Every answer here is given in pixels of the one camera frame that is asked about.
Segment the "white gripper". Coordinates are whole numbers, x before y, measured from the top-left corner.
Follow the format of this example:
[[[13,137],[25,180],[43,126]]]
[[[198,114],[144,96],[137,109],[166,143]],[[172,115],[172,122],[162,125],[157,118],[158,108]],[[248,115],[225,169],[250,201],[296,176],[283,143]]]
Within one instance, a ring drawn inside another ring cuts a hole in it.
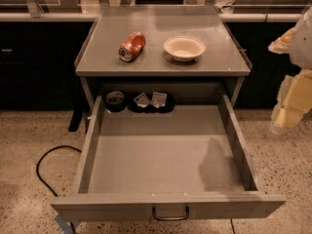
[[[290,54],[291,62],[302,68],[294,77],[285,76],[272,111],[270,130],[275,135],[284,135],[312,110],[312,70],[308,70],[312,69],[312,8],[294,28],[273,41],[268,50]]]

